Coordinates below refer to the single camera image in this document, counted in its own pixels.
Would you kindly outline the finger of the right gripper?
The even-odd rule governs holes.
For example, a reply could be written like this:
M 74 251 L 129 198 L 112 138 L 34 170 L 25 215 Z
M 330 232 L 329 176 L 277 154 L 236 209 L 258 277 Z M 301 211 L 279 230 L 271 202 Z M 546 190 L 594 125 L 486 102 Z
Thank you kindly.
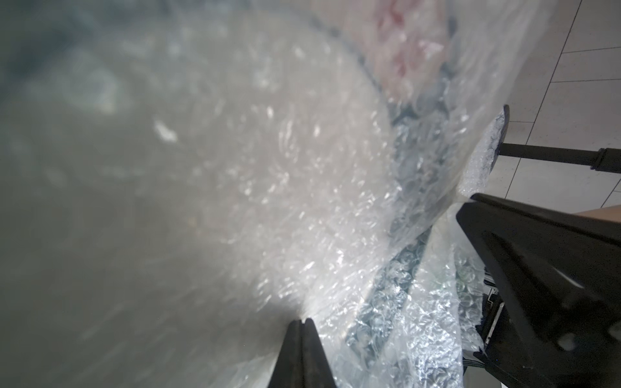
M 619 223 L 482 194 L 456 218 L 525 346 L 619 349 Z

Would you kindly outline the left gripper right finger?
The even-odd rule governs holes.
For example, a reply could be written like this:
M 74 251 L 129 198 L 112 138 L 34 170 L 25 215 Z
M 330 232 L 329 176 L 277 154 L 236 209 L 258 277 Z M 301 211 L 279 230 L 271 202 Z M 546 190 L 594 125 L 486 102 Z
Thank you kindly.
M 302 380 L 305 388 L 336 388 L 315 323 L 302 324 Z

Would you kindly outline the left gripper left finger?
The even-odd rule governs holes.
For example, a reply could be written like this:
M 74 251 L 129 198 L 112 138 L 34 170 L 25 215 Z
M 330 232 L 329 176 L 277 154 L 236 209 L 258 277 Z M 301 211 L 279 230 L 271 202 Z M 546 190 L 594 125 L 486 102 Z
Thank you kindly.
M 302 327 L 301 320 L 289 324 L 268 388 L 303 388 Z

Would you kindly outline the black microphone stand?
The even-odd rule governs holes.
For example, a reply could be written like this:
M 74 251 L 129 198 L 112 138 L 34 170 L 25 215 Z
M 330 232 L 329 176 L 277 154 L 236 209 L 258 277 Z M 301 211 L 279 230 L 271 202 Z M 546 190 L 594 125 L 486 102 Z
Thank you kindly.
M 588 166 L 591 170 L 620 173 L 620 149 L 601 148 L 598 151 L 574 150 L 539 145 L 519 145 L 504 143 L 509 127 L 510 107 L 503 106 L 501 139 L 494 152 L 492 167 L 499 156 L 525 158 L 531 160 Z

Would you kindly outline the beige foam microphone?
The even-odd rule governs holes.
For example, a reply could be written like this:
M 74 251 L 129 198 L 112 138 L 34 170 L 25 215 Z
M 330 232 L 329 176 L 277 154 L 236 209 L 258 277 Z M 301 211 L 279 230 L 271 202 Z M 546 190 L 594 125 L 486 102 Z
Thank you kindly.
M 621 205 L 609 206 L 596 210 L 581 212 L 578 214 L 578 216 L 621 223 Z

